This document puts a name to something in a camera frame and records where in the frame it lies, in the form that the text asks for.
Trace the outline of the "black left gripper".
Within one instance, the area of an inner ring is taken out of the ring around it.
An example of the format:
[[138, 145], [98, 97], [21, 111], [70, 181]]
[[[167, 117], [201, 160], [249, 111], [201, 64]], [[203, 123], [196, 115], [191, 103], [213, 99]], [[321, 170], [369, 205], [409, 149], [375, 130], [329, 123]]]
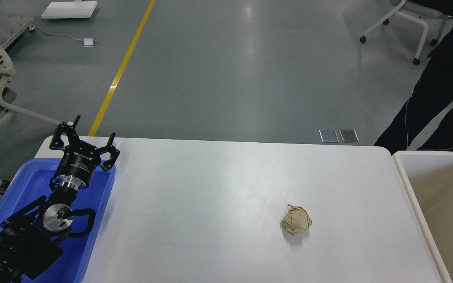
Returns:
[[[97, 166], [104, 172], [108, 172], [114, 167], [120, 155], [120, 151], [113, 144], [116, 137], [115, 132], [110, 134], [106, 145], [102, 147], [96, 147], [89, 143], [79, 143], [80, 138], [76, 127], [80, 118], [81, 115], [77, 115], [72, 124], [62, 122], [56, 127], [52, 136], [49, 149], [64, 152], [54, 174], [55, 181], [64, 182], [68, 178], [75, 178], [79, 179], [80, 185], [89, 185]], [[62, 140], [62, 136], [68, 138], [67, 146]], [[101, 156], [106, 153], [109, 154], [109, 158], [101, 161]]]

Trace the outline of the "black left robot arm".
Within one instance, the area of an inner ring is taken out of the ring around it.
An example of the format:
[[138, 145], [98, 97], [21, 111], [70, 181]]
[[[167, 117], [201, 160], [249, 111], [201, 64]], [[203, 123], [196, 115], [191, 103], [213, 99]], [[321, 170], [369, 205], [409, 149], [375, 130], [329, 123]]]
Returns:
[[98, 147], [59, 124], [49, 149], [57, 159], [35, 159], [18, 171], [0, 201], [0, 283], [26, 278], [79, 282], [86, 270], [114, 183], [120, 151], [110, 134]]

